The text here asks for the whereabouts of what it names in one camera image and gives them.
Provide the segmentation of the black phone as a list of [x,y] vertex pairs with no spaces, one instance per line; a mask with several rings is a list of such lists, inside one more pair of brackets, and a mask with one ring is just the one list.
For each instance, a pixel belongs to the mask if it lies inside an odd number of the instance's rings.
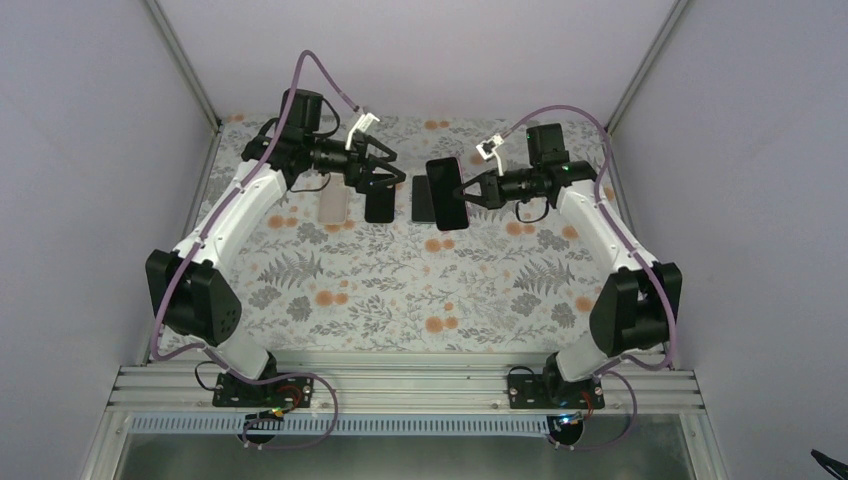
[[468,229],[466,204],[454,195],[463,184],[458,160],[455,157],[429,160],[425,168],[437,228],[440,231]]

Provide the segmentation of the black phone case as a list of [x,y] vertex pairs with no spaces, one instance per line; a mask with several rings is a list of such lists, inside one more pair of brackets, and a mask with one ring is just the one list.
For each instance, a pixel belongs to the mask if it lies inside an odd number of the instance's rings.
[[370,224],[390,224],[395,219],[396,188],[379,187],[366,194],[364,220]]

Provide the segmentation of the dark green smartphone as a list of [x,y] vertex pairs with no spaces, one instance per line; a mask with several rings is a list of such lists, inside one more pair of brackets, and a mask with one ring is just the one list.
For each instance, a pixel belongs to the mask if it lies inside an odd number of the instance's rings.
[[436,222],[429,181],[426,175],[416,175],[412,178],[411,221],[420,224],[434,224]]

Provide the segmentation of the translucent pink phone case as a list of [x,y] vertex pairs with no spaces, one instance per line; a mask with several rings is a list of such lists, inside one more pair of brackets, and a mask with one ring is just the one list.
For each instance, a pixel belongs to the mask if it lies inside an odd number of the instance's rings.
[[317,222],[322,225],[340,225],[347,220],[349,188],[340,175],[332,174],[329,183],[320,192]]

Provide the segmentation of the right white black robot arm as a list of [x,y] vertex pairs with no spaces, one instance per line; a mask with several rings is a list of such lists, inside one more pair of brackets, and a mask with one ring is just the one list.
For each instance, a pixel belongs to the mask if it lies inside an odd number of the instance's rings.
[[544,399],[565,407],[578,397],[581,381],[623,361],[646,370],[671,363],[682,273],[648,252],[613,212],[600,173],[585,161],[571,160],[559,124],[530,127],[525,138],[528,167],[481,173],[456,187],[453,195],[490,210],[544,199],[570,221],[606,274],[587,332],[552,354],[543,369]]

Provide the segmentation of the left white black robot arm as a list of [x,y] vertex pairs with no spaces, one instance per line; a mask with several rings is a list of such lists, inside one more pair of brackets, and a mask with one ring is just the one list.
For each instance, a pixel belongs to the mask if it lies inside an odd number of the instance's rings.
[[360,194],[405,180],[395,151],[368,134],[378,118],[359,112],[343,139],[320,129],[327,104],[319,93],[285,92],[282,111],[242,152],[228,189],[175,247],[153,251],[145,264],[155,324],[150,354],[170,360],[198,350],[234,379],[255,405],[278,391],[273,355],[240,327],[242,305],[226,274],[267,210],[308,171],[342,177]]

